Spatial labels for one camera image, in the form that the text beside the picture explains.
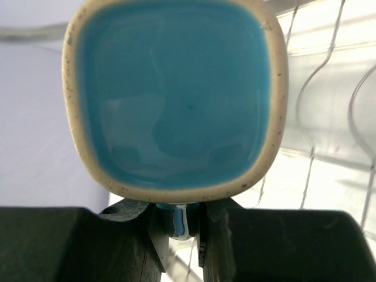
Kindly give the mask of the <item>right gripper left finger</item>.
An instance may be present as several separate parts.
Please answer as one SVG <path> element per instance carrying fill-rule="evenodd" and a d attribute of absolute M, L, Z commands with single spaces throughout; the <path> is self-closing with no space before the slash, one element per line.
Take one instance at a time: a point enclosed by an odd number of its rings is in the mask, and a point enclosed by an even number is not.
<path fill-rule="evenodd" d="M 2 207 L 2 281 L 159 281 L 168 237 L 154 204 Z"/>

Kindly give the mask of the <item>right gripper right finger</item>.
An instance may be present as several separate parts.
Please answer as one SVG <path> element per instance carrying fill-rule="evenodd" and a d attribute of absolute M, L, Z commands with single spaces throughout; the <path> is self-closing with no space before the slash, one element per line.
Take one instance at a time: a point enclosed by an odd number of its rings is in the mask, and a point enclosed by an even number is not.
<path fill-rule="evenodd" d="M 374 281 L 357 222 L 335 210 L 246 209 L 202 203 L 199 265 L 205 281 Z"/>

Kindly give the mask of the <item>blue flower mug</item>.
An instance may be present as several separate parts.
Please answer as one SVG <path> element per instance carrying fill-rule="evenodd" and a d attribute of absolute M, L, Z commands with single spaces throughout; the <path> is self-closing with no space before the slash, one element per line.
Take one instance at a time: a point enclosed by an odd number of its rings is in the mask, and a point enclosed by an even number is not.
<path fill-rule="evenodd" d="M 62 87 L 89 174 L 195 236 L 198 204 L 235 196 L 281 145 L 288 60 L 264 1 L 85 1 L 67 27 Z"/>

